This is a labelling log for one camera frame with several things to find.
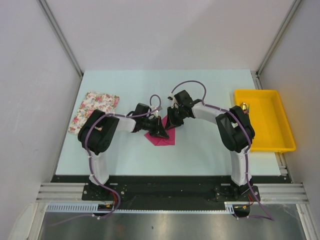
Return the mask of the pink paper napkin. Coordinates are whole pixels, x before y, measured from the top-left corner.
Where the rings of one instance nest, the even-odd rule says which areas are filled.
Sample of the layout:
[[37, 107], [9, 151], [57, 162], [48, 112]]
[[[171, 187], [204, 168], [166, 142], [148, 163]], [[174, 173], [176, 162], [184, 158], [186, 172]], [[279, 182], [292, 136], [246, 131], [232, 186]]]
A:
[[[167, 122], [167, 116], [162, 119], [162, 125], [165, 128], [165, 124]], [[144, 136], [147, 140], [149, 140], [154, 146], [174, 146], [176, 143], [176, 129], [165, 129], [167, 134], [169, 135], [169, 139], [152, 137], [149, 132], [147, 132]]]

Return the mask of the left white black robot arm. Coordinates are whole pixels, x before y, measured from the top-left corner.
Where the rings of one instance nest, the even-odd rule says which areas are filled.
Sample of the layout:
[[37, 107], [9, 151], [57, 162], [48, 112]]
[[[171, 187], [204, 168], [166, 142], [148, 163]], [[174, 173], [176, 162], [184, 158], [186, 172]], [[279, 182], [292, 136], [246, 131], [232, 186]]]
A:
[[111, 188], [105, 184], [109, 179], [105, 152], [116, 132], [136, 133], [148, 131], [151, 137], [169, 139], [157, 108], [138, 103], [128, 115], [105, 113], [95, 109], [80, 129], [77, 139], [88, 153], [89, 180], [95, 184], [93, 194], [100, 200], [110, 196]]

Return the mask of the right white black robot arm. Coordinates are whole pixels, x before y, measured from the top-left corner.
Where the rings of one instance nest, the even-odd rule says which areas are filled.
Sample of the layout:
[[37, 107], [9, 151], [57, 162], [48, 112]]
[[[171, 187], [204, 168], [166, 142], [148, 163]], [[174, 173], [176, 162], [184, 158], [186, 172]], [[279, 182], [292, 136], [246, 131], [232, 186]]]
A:
[[186, 90], [171, 94], [168, 99], [171, 106], [167, 108], [166, 130], [180, 127], [186, 118], [217, 125], [222, 143], [230, 151], [231, 180], [236, 184], [230, 188], [230, 194], [242, 201], [249, 194], [246, 186], [251, 179], [248, 152], [255, 137], [249, 114], [238, 105], [224, 109], [205, 104], [201, 99], [193, 100]]

